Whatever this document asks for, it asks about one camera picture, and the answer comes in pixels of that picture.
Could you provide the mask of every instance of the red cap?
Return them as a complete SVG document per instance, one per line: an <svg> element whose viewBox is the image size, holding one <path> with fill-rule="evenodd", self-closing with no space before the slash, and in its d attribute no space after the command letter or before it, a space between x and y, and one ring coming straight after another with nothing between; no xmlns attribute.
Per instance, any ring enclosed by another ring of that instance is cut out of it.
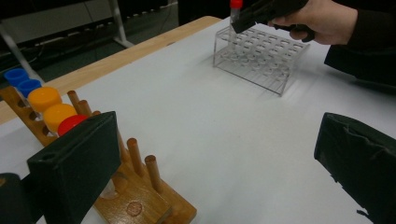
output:
<svg viewBox="0 0 396 224"><path fill-rule="evenodd" d="M62 121L62 123L59 125L58 128L58 134L59 136L64 135L65 133L69 132L72 128L76 127L78 124L80 124L84 119L87 119L88 117L85 115L75 115L72 117L69 117Z"/></svg>
<svg viewBox="0 0 396 224"><path fill-rule="evenodd" d="M241 8L242 7L242 0L231 0L230 8Z"/></svg>

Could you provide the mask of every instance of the white tabletop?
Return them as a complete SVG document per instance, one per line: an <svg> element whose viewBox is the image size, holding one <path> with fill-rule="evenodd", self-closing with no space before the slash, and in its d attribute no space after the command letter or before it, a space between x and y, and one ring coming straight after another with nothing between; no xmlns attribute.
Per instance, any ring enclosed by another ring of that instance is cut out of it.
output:
<svg viewBox="0 0 396 224"><path fill-rule="evenodd" d="M371 223L314 159L324 112L396 138L394 90L361 85L310 43L282 97L212 66L217 23L76 90L116 111L124 140L157 157L161 177L197 210L194 223ZM258 29L288 37L283 31ZM21 121L0 126L0 172L28 174L42 148ZM99 217L91 210L85 223Z"/></svg>

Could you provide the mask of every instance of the orange cap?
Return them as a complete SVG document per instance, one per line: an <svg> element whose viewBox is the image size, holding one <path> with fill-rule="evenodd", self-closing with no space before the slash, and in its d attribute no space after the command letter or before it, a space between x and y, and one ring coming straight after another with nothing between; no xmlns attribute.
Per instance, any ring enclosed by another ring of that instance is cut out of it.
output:
<svg viewBox="0 0 396 224"><path fill-rule="evenodd" d="M65 119L76 115L76 109L72 105L52 105L44 111L43 119L50 131L57 133L58 127Z"/></svg>
<svg viewBox="0 0 396 224"><path fill-rule="evenodd" d="M52 105L62 103L59 92L52 87L41 87L30 92L27 98L35 112L44 112Z"/></svg>

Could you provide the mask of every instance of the human hand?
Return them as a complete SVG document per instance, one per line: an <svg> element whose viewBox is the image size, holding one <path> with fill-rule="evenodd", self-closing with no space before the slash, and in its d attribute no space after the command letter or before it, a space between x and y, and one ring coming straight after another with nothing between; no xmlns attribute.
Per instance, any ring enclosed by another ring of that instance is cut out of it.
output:
<svg viewBox="0 0 396 224"><path fill-rule="evenodd" d="M358 11L335 3L333 0L309 0L300 10L268 23L280 26L307 25L315 32L315 41L324 45L346 45L352 36ZM307 37L305 31L290 31L293 39Z"/></svg>

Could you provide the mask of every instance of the wooden peg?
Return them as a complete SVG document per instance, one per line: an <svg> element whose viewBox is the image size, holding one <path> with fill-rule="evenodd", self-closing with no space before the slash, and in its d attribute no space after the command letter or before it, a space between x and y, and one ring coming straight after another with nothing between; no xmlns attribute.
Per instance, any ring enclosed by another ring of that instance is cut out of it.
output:
<svg viewBox="0 0 396 224"><path fill-rule="evenodd" d="M101 114L101 112L99 110L95 110L95 111L92 112L93 116L100 115L100 114Z"/></svg>
<svg viewBox="0 0 396 224"><path fill-rule="evenodd" d="M90 105L88 105L88 102L86 100L78 101L78 106L79 109L81 110L81 114L88 117L92 116Z"/></svg>
<svg viewBox="0 0 396 224"><path fill-rule="evenodd" d="M81 108L78 104L79 99L78 99L77 93L75 91L68 91L67 96L69 97L70 102L72 103L73 107L76 109L76 112L78 114L81 114Z"/></svg>
<svg viewBox="0 0 396 224"><path fill-rule="evenodd" d="M151 181L151 186L159 193L163 192L163 181L158 170L157 159L153 155L145 158L146 167L148 168L148 175Z"/></svg>
<svg viewBox="0 0 396 224"><path fill-rule="evenodd" d="M134 171L140 175L143 176L143 164L142 160L140 157L140 151L139 151L139 146L137 145L137 140L135 138L130 138L126 142L126 145L129 150L129 155L132 160L132 166L134 167Z"/></svg>

